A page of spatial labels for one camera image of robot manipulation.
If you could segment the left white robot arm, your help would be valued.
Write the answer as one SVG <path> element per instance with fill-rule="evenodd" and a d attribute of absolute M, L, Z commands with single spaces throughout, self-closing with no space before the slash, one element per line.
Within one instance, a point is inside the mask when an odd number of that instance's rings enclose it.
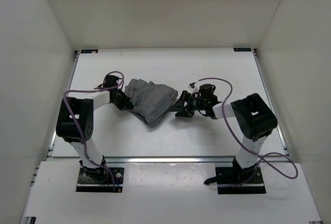
<path fill-rule="evenodd" d="M 90 91 L 68 90 L 63 95 L 56 123 L 57 136 L 75 149 L 81 166 L 90 169 L 91 177 L 98 182 L 108 177 L 108 168 L 92 138 L 94 111 L 108 104 L 121 111 L 133 109 L 130 98 L 117 86 Z"/>

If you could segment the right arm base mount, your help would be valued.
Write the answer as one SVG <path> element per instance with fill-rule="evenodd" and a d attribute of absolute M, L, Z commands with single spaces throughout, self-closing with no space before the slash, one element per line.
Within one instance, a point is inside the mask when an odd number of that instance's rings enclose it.
<path fill-rule="evenodd" d="M 216 175 L 204 181 L 205 185 L 216 184 L 219 195 L 266 194 L 261 168 L 240 172 L 234 167 L 216 167 Z"/>

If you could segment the left blue corner label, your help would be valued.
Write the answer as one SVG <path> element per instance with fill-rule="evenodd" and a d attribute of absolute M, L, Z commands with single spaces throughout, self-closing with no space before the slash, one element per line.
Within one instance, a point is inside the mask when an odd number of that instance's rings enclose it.
<path fill-rule="evenodd" d="M 82 49 L 81 54 L 96 54 L 98 53 L 98 49 Z"/>

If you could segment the grey pleated skirt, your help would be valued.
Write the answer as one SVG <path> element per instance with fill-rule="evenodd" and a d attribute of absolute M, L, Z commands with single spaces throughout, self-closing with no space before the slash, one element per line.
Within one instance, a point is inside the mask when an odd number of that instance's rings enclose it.
<path fill-rule="evenodd" d="M 147 126 L 152 126 L 174 105 L 178 91 L 165 84 L 131 79 L 125 86 L 125 95 L 133 105 L 129 111 Z"/>

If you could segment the aluminium front rail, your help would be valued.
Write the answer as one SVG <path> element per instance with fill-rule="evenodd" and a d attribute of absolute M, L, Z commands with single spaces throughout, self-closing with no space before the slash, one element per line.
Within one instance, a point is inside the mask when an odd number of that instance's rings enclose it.
<path fill-rule="evenodd" d="M 234 156 L 106 157 L 108 163 L 231 163 Z"/>

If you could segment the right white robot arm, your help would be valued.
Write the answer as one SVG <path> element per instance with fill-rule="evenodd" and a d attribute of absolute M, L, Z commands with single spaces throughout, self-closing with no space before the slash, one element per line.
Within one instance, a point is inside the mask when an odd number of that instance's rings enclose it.
<path fill-rule="evenodd" d="M 209 84 L 208 87 L 193 94 L 183 91 L 169 111 L 174 112 L 176 117 L 185 118 L 192 118 L 196 111 L 213 120 L 235 118 L 243 139 L 239 142 L 241 148 L 233 160 L 232 178 L 243 183 L 250 178 L 250 169 L 258 163 L 262 145 L 277 127 L 277 119 L 257 93 L 223 103 L 214 94 L 214 86 Z"/>

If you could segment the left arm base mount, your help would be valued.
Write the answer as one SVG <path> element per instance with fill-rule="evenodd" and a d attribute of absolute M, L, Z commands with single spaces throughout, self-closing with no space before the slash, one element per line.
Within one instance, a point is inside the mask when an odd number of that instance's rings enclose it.
<path fill-rule="evenodd" d="M 80 170 L 77 179 L 76 192 L 103 192 L 121 193 L 123 191 L 123 181 L 125 168 L 109 167 L 114 180 L 109 175 L 108 170 L 103 168 L 87 168 L 80 163 Z"/>

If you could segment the blue corner label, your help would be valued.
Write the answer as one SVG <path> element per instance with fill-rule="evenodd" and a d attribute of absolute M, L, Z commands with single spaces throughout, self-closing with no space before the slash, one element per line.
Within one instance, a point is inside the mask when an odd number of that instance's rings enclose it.
<path fill-rule="evenodd" d="M 234 52 L 251 52 L 251 48 L 233 48 Z"/>
<path fill-rule="evenodd" d="M 98 53 L 98 49 L 82 49 L 81 54 L 96 54 Z"/>

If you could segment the right blue corner label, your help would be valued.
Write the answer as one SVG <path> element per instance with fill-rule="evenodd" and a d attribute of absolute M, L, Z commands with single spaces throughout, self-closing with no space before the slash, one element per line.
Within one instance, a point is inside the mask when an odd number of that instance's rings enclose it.
<path fill-rule="evenodd" d="M 234 52 L 251 52 L 251 48 L 233 48 Z"/>

